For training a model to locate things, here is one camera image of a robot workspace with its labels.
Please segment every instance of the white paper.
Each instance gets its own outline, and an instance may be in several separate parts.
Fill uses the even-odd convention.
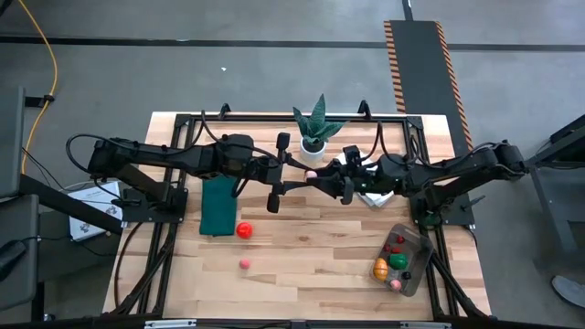
[[[360,156],[361,157],[365,157],[367,154],[363,154],[360,152]],[[337,160],[339,160],[339,162],[342,165],[346,164],[346,155],[341,153],[340,155],[337,156]],[[362,165],[369,165],[371,164],[372,161],[370,159],[367,159],[365,161],[362,161]],[[378,167],[374,166],[371,168],[368,168],[367,170],[369,171],[376,171]],[[359,193],[356,193],[359,198],[361,198],[364,202],[366,202],[366,204],[370,207],[382,207],[384,206],[384,204],[386,204],[386,202],[392,197],[394,196],[393,192],[390,192],[384,196],[382,196],[381,194],[377,194],[377,193],[365,193],[363,196]]]
[[[116,196],[120,195],[120,188],[118,182],[104,184],[101,187],[114,193]],[[98,187],[86,188],[80,191],[69,193],[69,196],[84,202],[86,205],[92,206],[112,217],[118,218],[121,221],[121,227],[126,227],[126,222],[122,222],[122,210],[111,203],[115,199],[114,196],[105,193]],[[69,216],[69,234],[76,240],[84,240],[95,237],[98,234],[105,232],[103,228],[96,228],[93,225],[84,223],[74,217]]]

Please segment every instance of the potted plant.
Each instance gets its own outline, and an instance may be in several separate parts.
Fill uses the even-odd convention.
[[[294,119],[299,124],[301,131],[301,158],[307,162],[321,160],[325,153],[325,147],[329,137],[335,135],[345,122],[325,121],[325,97],[321,94],[319,101],[314,105],[313,112],[309,118],[297,108],[292,108]]]

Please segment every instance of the yellow and black striped tape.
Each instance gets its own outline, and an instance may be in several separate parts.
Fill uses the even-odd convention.
[[[406,113],[404,95],[402,94],[402,82],[400,81],[399,59],[396,57],[394,36],[392,35],[392,26],[389,21],[384,22],[384,34],[386,35],[386,47],[388,49],[388,59],[390,60],[390,72],[392,74],[392,86],[394,87],[396,109],[400,113]]]
[[[467,125],[467,117],[465,116],[465,110],[463,109],[463,103],[461,102],[461,95],[459,94],[459,88],[457,87],[457,80],[455,79],[455,72],[453,71],[453,65],[451,64],[451,56],[447,49],[447,42],[445,41],[445,35],[442,32],[441,23],[435,22],[437,25],[437,33],[439,34],[439,40],[441,41],[442,54],[445,56],[445,62],[447,63],[447,71],[449,72],[449,78],[451,79],[451,86],[453,88],[453,96],[457,103],[457,110],[459,111],[459,117],[461,118],[461,124],[463,126],[463,133],[465,134],[465,141],[467,142],[467,148],[471,151],[473,149],[472,136],[469,133],[469,125]]]

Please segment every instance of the green leaf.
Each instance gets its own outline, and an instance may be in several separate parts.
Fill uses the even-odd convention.
[[[292,113],[294,114],[294,119],[299,125],[301,135],[305,136],[307,133],[309,133],[309,119],[303,117],[303,114],[295,107],[292,108]]]
[[[309,135],[303,135],[303,139],[307,141],[309,144],[319,143],[319,139],[317,137],[312,137]]]
[[[345,122],[326,122],[325,126],[315,134],[320,141],[329,142],[329,137],[338,133],[346,124]]]
[[[314,105],[313,113],[309,118],[309,131],[315,134],[323,129],[325,124],[325,96],[321,94],[319,101]]]

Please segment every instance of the green sponge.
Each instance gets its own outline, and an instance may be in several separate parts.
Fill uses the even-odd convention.
[[[238,199],[231,197],[231,188],[235,182],[235,178],[224,175],[203,181],[199,234],[234,235]]]

